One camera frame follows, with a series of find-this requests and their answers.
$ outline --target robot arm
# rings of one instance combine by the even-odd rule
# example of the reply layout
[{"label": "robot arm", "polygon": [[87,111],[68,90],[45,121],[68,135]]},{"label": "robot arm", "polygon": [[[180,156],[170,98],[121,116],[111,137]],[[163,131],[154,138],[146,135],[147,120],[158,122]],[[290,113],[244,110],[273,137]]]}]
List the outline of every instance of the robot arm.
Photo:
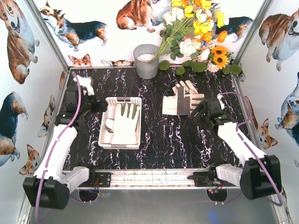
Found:
[{"label": "robot arm", "polygon": [[95,170],[89,164],[75,167],[66,175],[62,172],[70,146],[77,136],[80,125],[85,121],[85,115],[89,111],[103,112],[107,110],[104,100],[99,102],[94,95],[91,86],[93,80],[90,77],[77,77],[79,84],[83,87],[83,92],[85,91],[84,95],[81,94],[83,96],[79,114],[72,126],[66,128],[75,116],[78,106],[78,88],[74,85],[69,86],[65,92],[65,100],[67,105],[72,105],[72,107],[67,107],[66,112],[60,113],[56,117],[53,137],[41,165],[34,173],[34,177],[26,177],[24,180],[23,188],[33,207],[36,204],[38,186],[45,170],[40,197],[40,207],[42,208],[62,210],[66,207],[73,190],[82,183],[94,182]]},{"label": "robot arm", "polygon": [[280,164],[276,156],[268,156],[258,149],[242,132],[236,129],[235,120],[227,114],[223,114],[220,100],[217,98],[207,98],[190,114],[190,119],[194,120],[202,129],[209,129],[222,138],[239,158],[243,168],[234,167],[231,164],[221,162],[210,166],[209,173],[214,178],[227,181],[240,187],[242,193],[249,199],[275,194],[265,173],[255,156],[265,164],[267,171],[281,191]]}]

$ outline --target wire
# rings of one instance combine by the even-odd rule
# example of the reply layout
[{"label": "wire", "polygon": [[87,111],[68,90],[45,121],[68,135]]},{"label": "wire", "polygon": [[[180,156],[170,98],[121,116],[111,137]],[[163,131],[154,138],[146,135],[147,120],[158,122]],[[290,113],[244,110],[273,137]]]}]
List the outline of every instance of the wire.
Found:
[{"label": "wire", "polygon": [[[247,105],[248,105],[248,107],[249,107],[249,116],[248,116],[248,118],[247,118],[244,122],[241,122],[240,124],[237,125],[237,127],[236,127],[236,132],[237,132],[237,131],[239,130],[239,127],[240,127],[241,125],[244,125],[244,124],[246,124],[246,123],[248,123],[248,122],[250,121],[252,108],[251,108],[251,105],[250,105],[248,99],[247,99],[244,95],[242,95],[242,94],[240,94],[240,93],[237,93],[237,92],[223,92],[223,93],[220,93],[220,95],[228,95],[228,94],[234,94],[234,95],[237,95],[237,96],[239,96],[239,97],[242,97],[242,98],[246,101],[246,103],[247,103]],[[270,176],[268,170],[267,170],[266,167],[264,166],[263,162],[262,162],[262,161],[259,159],[259,157],[256,155],[256,153],[250,148],[250,146],[247,144],[247,142],[243,142],[243,143],[244,143],[244,145],[249,149],[249,151],[253,154],[253,156],[256,158],[256,161],[258,162],[258,164],[260,165],[260,167],[262,168],[262,170],[265,172],[267,178],[269,179],[271,185],[272,185],[273,188],[274,188],[274,191],[275,191],[275,193],[276,193],[276,195],[277,195],[277,197],[278,197],[279,203],[277,203],[277,202],[275,202],[275,201],[273,201],[273,200],[271,200],[271,199],[268,199],[267,197],[266,197],[266,199],[267,199],[269,202],[273,203],[274,205],[282,206],[282,205],[283,205],[282,197],[281,197],[281,195],[280,195],[280,192],[279,192],[279,190],[278,190],[276,184],[274,183],[272,177]]]},{"label": "wire", "polygon": [[47,172],[47,167],[48,167],[48,164],[49,164],[49,161],[50,161],[50,157],[51,157],[51,155],[52,155],[52,152],[53,152],[53,150],[54,150],[54,147],[56,146],[56,144],[57,144],[57,142],[59,141],[59,139],[60,139],[60,137],[62,136],[62,134],[63,134],[63,133],[65,132],[65,130],[66,130],[67,128],[69,128],[69,127],[73,124],[73,122],[75,121],[77,115],[79,114],[79,110],[80,110],[80,106],[81,106],[81,87],[80,87],[79,79],[78,79],[78,77],[77,77],[77,75],[76,75],[75,72],[71,72],[71,74],[72,74],[72,76],[74,76],[74,78],[75,78],[76,81],[77,81],[77,87],[78,87],[78,106],[77,106],[76,112],[75,112],[73,118],[71,119],[71,121],[69,122],[69,124],[68,124],[68,125],[61,131],[61,133],[58,135],[57,140],[54,142],[54,144],[53,144],[53,146],[52,146],[52,148],[51,148],[51,150],[50,150],[49,156],[48,156],[48,158],[47,158],[47,161],[46,161],[46,164],[45,164],[45,168],[46,168],[46,169],[43,171],[42,177],[41,177],[41,179],[40,179],[40,182],[39,182],[39,185],[38,185],[37,196],[36,196],[36,209],[35,209],[35,219],[36,219],[36,222],[40,222],[40,221],[42,221],[42,220],[45,218],[45,216],[44,216],[41,220],[38,219],[38,209],[39,209],[39,204],[40,204],[40,200],[41,200],[41,193],[42,193],[43,181],[44,181],[44,178],[45,178],[45,174],[46,174],[46,172]]}]

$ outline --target marble surface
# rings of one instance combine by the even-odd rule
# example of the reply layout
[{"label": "marble surface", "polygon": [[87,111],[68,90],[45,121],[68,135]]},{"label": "marble surface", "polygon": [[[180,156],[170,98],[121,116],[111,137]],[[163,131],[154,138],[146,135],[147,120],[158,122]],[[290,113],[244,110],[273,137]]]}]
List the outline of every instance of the marble surface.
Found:
[{"label": "marble surface", "polygon": [[[150,80],[137,76],[135,68],[79,69],[82,77],[92,77],[94,90],[105,97],[142,98],[141,144],[139,150],[108,150],[98,145],[102,113],[90,113],[81,127],[66,158],[64,169],[71,170],[79,162],[91,163],[97,169],[204,168],[212,163],[228,161],[240,166],[230,147],[210,131],[203,131],[186,116],[162,115],[163,96],[173,96],[172,87],[180,80],[191,80],[199,93],[216,97],[219,92],[235,91],[230,77],[214,73],[186,70],[175,75],[175,68],[160,71]],[[75,84],[70,78],[68,85]],[[224,111],[238,122],[244,121],[235,95],[222,98]],[[63,101],[61,111],[65,109]],[[246,126],[241,130],[248,136]]]}]

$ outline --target work glove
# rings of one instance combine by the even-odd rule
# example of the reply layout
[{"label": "work glove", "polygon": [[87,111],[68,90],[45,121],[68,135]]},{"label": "work glove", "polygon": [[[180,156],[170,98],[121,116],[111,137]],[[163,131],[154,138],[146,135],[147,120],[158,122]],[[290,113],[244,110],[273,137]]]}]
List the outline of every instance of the work glove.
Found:
[{"label": "work glove", "polygon": [[139,111],[140,106],[135,104],[125,103],[116,106],[113,129],[109,128],[110,131],[113,131],[112,145],[137,144],[136,127]]},{"label": "work glove", "polygon": [[198,94],[190,80],[180,81],[172,90],[175,96],[163,97],[162,114],[190,115],[205,97]]}]

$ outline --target white plastic basket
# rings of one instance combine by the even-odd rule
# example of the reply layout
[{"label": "white plastic basket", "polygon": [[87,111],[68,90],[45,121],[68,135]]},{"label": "white plastic basket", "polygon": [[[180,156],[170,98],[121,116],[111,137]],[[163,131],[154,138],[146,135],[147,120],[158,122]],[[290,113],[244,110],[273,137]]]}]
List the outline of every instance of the white plastic basket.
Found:
[{"label": "white plastic basket", "polygon": [[[103,113],[102,123],[100,129],[100,137],[99,137],[99,146],[104,149],[139,149],[140,146],[140,135],[141,135],[141,106],[142,100],[139,97],[107,97],[106,101],[108,103],[107,111]],[[138,120],[137,120],[137,128],[136,128],[136,141],[135,145],[111,145],[111,140],[113,137],[113,133],[109,133],[105,126],[106,119],[115,118],[115,109],[118,104],[136,104],[140,106]]]}]

